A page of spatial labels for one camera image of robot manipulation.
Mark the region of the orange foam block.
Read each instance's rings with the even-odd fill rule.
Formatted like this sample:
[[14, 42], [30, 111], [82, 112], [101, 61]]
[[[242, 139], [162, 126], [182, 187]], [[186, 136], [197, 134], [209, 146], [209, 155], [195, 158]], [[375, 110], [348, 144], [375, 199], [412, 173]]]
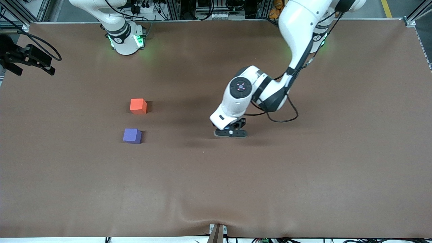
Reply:
[[142, 115], [147, 113], [147, 102], [143, 98], [131, 99], [130, 111], [134, 115]]

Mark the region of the purple foam block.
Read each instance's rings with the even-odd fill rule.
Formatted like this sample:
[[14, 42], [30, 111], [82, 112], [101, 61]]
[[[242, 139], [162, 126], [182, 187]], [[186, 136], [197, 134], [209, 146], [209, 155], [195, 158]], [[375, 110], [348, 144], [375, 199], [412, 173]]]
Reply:
[[139, 129], [125, 129], [123, 142], [129, 144], [141, 144], [142, 132]]

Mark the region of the brown table mat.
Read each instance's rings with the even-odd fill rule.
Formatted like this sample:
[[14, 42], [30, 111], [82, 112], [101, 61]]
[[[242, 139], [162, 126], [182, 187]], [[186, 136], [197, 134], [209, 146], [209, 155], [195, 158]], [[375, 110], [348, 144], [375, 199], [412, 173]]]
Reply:
[[[290, 51], [266, 21], [155, 23], [122, 56], [99, 24], [34, 23], [63, 56], [0, 87], [0, 237], [432, 238], [432, 72], [400, 20], [341, 20], [290, 91], [299, 117], [209, 117], [242, 67]], [[131, 99], [147, 113], [134, 115]], [[123, 142], [139, 129], [141, 144]]]

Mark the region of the bag of orange items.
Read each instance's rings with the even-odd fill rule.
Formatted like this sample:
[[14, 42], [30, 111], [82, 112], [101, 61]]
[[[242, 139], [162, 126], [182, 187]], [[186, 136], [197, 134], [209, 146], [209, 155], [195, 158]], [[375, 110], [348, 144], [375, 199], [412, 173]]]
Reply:
[[269, 19], [277, 19], [279, 18], [282, 10], [285, 7], [285, 0], [272, 0], [272, 7], [269, 12]]

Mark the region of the white power strip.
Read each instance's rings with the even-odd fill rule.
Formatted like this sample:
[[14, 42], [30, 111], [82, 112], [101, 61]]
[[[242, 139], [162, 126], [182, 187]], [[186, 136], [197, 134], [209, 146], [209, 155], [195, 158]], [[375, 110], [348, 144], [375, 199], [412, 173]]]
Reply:
[[135, 15], [152, 14], [156, 7], [152, 0], [131, 0], [131, 12]]

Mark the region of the brown mat clamp bracket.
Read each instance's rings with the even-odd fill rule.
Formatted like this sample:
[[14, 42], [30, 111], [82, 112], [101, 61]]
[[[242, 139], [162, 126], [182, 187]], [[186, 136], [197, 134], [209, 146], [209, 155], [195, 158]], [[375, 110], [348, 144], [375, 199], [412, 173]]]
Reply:
[[207, 243], [226, 243], [227, 227], [223, 224], [210, 224]]

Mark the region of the aluminium frame post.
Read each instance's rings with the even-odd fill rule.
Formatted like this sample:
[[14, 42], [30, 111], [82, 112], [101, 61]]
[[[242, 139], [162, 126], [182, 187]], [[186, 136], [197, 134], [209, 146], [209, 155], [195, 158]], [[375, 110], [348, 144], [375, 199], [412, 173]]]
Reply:
[[170, 20], [180, 20], [182, 0], [166, 0]]

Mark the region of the aluminium frame corner rail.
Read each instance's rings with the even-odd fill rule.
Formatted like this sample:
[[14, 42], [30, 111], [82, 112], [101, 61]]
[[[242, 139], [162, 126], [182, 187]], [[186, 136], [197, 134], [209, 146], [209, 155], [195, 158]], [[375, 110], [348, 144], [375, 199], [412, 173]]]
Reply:
[[420, 46], [432, 72], [432, 0], [421, 0], [408, 16], [404, 16], [406, 27], [415, 28]]

